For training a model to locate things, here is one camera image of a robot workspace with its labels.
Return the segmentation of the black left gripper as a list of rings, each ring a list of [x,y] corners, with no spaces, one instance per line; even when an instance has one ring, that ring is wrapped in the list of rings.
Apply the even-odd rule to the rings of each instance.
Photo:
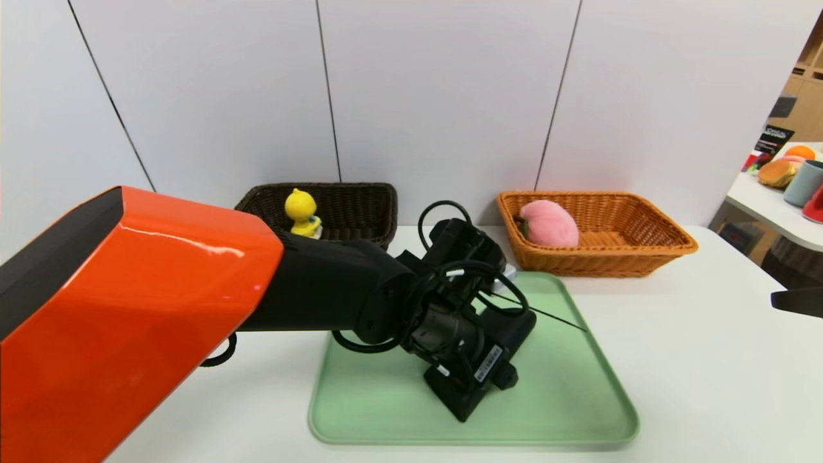
[[[424,380],[444,406],[466,422],[492,386],[518,383],[511,360],[536,326],[533,313],[506,316],[435,307],[411,332],[411,353],[430,364]]]

